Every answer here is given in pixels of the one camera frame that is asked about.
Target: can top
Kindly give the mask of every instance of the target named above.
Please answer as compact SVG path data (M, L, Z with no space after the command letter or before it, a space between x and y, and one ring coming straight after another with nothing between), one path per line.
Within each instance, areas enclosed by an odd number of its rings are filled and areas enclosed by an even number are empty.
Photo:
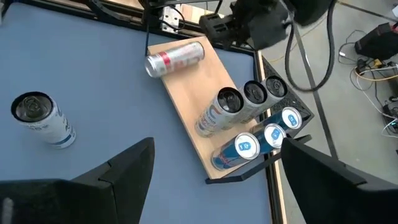
M243 86L243 93L250 102L258 105L267 99L266 89L257 81L246 82Z
M268 91L276 97L283 97L287 94L287 85L285 81L277 76L268 77L266 79L266 87Z
M273 148L280 149L282 141L286 138L286 132L278 124L268 124L264 128L264 137Z
M52 100L41 92L28 92L18 96L11 105L11 113L23 122L38 122L53 110Z
M302 125L301 114L293 107L285 107L282 110L282 119L290 129L298 129Z
M218 104L229 113L236 113L243 108L242 94L231 87L222 88L217 95Z
M243 159L251 160L260 154L260 143L254 135L243 132L235 137L235 149Z
M145 59L145 70L147 71L148 75L152 78L157 78L160 76L156 71L154 55L147 56L147 58Z

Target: black cable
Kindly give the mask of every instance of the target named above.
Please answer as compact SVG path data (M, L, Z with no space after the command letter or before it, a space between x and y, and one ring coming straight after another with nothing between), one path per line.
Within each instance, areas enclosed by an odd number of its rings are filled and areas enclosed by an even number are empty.
M178 9L176 9L175 6L170 6L170 8L172 8L174 11L176 11L176 12L181 16L181 19L182 19L182 26L181 26L181 27L175 27L175 26L172 26L172 25L170 25L168 22L165 22L165 21L160 21L160 23L163 23L163 24L165 24L166 26L168 26L168 27L170 27L171 29L174 29L174 30L182 30L182 29L184 29L184 27L185 27L185 18L184 18L184 15L183 15Z
M292 47L293 36L294 36L294 26L291 24L291 30L289 39L287 41L286 53L285 53L285 71L287 75L287 79L289 80L290 84L299 91L302 92L314 92L318 91L321 87L323 87L326 82L329 80L331 76L331 72L333 71L333 66L335 65L335 40L333 39L333 27L332 27L332 20L333 20L333 11L335 8L337 0L332 0L329 9L328 9L328 17L326 20L326 29L328 33L328 40L329 40L329 62L328 68L326 70L326 74L321 80L321 82L314 87L311 88L302 88L299 87L293 80L292 74L290 73L290 66L289 66L289 59L290 59L290 48Z

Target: silver can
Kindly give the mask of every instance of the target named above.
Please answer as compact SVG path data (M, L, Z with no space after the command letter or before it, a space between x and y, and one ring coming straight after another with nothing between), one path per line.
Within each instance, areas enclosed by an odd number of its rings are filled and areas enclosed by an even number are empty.
M146 58L145 69L152 78L159 78L178 69L194 65L205 58L205 49L198 41L174 47Z
M255 159L260 154L259 141L250 133L241 133L215 150L211 163L218 170L229 169Z
M217 131L231 128L230 122L242 110L243 97L231 87L222 88L195 123L197 133L211 137Z
M268 77L261 84L267 91L267 100L248 118L249 121L271 108L271 106L274 106L287 94L286 82L278 76Z
M18 96L11 105L18 122L31 129L54 148L70 146L76 132L56 102L45 93L28 92Z
M252 115L263 106L267 100L265 87L257 81L248 81L239 89L243 96L243 108L231 121L231 124L247 124L253 117Z

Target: black plastic part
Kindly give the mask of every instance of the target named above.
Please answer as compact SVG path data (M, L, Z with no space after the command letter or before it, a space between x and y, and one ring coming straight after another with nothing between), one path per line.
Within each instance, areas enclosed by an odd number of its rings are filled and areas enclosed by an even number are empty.
M234 41L228 25L233 20L232 15L221 18L218 14L208 14L200 17L199 26L211 43L221 43L227 49Z

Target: can lying on side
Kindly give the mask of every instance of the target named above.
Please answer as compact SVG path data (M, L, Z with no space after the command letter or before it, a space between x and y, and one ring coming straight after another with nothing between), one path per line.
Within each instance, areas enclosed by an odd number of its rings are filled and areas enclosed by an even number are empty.
M287 94L286 82L278 76L270 76L262 81L261 84L267 91L267 100L261 105L260 108L258 108L257 111L253 112L253 114L248 118L248 121L256 118L271 108L271 106L274 106L276 103L278 103L280 100L283 100Z
M205 49L198 41L147 56L145 69L152 78L159 78L178 69L194 65L205 58Z
M250 133L241 133L215 150L211 163L218 170L229 169L255 159L260 153L259 141Z
M231 128L230 121L242 110L243 97L232 87L222 88L195 123L197 133L210 137L214 133Z
M286 138L286 132L278 124L268 124L253 135L260 144L260 154L270 153L274 149L280 149L282 141Z
M231 120L231 126L238 123L248 123L255 113L267 100L264 86L257 81L248 81L239 89L243 97L242 110Z
M275 123L282 127L286 133L289 133L291 130L301 128L302 122L303 120L298 110L293 107L285 107L283 110L252 127L249 132L256 133L264 129L268 124Z

